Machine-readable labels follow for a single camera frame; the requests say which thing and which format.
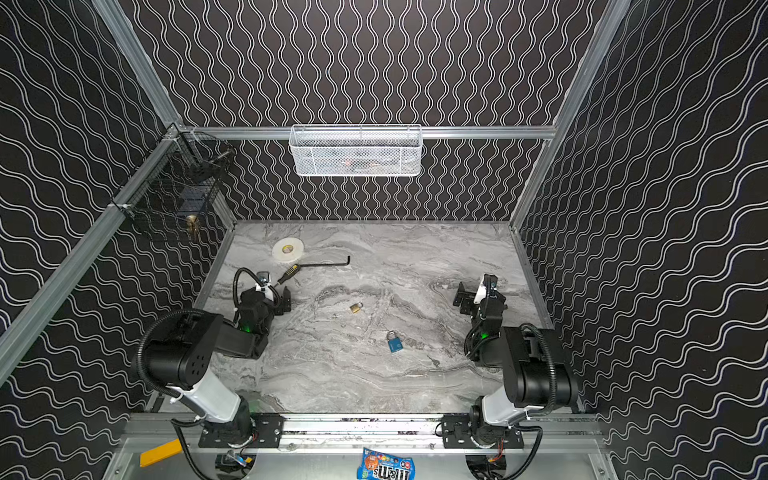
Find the yellow block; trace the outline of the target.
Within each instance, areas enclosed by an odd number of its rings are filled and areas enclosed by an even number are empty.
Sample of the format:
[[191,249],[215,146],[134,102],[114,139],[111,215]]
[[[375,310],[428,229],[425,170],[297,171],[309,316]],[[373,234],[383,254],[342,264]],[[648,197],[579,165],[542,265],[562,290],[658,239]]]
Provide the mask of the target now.
[[142,452],[139,457],[139,466],[141,468],[146,468],[174,457],[182,452],[182,443],[179,440],[173,440]]

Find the brass item in basket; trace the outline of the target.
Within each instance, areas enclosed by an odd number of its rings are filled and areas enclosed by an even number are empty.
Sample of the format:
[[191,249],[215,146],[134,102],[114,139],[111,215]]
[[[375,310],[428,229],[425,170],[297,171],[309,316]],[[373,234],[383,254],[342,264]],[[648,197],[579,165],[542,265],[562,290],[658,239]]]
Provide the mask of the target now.
[[200,222],[198,216],[190,214],[185,217],[186,232],[190,240],[197,241],[200,235]]

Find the blue padlock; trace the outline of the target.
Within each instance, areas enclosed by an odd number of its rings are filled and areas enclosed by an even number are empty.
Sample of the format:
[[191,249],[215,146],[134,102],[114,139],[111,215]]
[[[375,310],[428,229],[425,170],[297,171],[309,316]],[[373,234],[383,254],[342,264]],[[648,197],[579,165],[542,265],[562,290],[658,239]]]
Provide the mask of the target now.
[[396,353],[403,350],[402,340],[395,331],[388,331],[386,340],[391,353]]

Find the M&M's candy bag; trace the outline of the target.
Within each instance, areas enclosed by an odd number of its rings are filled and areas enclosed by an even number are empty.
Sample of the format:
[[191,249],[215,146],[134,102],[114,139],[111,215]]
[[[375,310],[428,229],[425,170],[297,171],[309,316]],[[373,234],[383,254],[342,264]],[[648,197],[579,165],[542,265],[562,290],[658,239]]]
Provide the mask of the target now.
[[414,480],[415,463],[388,453],[364,448],[356,478],[360,480]]

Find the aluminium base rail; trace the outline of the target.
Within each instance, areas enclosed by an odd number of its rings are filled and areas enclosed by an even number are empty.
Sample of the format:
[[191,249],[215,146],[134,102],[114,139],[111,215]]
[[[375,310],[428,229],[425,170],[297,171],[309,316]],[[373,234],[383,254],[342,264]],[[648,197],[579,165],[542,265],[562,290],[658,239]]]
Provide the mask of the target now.
[[[391,453],[491,453],[504,436],[507,451],[533,446],[536,434],[509,427],[491,433],[471,433],[469,414],[252,414],[254,434],[249,443],[229,445],[213,440],[205,428],[196,443],[201,448],[264,450],[276,453],[354,453],[362,448]],[[585,452],[601,448],[602,429],[592,415],[552,414],[521,422],[537,425],[545,453]]]

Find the white tape roll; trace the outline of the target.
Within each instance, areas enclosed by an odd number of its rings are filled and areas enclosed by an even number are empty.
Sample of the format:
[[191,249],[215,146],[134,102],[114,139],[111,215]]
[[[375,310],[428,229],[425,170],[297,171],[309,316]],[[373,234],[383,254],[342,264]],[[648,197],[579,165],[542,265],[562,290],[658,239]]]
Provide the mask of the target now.
[[296,237],[278,240],[272,247],[272,257],[278,263],[293,263],[299,260],[305,251],[304,242]]

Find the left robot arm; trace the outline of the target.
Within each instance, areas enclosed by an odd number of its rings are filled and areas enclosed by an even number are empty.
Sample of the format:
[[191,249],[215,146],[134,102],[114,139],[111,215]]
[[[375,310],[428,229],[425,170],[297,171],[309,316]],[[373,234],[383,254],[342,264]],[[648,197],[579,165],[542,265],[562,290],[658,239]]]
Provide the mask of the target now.
[[267,272],[236,270],[232,320],[196,308],[160,316],[142,336],[133,368],[145,385],[195,413],[201,448],[276,448],[283,435],[284,417],[256,414],[248,401],[226,387],[211,370],[214,354],[257,360],[264,354],[272,323],[292,309],[289,289],[276,287],[298,272],[291,266],[277,281]]

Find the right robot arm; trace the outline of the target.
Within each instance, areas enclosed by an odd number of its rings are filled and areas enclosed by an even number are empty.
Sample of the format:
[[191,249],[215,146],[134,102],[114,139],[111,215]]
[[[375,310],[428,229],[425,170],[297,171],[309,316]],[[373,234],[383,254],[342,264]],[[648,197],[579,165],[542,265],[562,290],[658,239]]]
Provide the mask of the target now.
[[467,414],[445,415],[448,449],[520,448],[521,424],[577,403],[578,385],[554,330],[530,323],[505,326],[506,297],[486,275],[475,292],[460,284],[453,305],[470,317],[463,353],[474,365],[499,369],[502,385],[479,397]]

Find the yellow black screwdriver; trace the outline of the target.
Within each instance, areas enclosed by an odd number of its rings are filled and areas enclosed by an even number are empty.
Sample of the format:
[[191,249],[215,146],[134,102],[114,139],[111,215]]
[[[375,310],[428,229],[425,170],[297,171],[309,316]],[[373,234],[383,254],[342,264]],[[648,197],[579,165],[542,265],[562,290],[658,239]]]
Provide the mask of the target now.
[[288,280],[292,279],[300,270],[302,266],[300,264],[294,264],[290,266],[276,281],[277,285],[284,284]]

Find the black hex key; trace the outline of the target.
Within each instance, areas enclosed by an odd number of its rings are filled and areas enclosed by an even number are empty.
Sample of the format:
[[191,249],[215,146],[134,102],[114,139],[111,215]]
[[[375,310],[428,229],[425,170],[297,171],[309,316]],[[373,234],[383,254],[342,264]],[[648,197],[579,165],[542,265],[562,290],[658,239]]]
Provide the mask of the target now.
[[350,265],[351,263],[351,256],[348,255],[345,260],[338,261],[338,262],[311,262],[311,263],[300,263],[298,264],[299,267],[303,268],[325,268],[325,267],[343,267]]

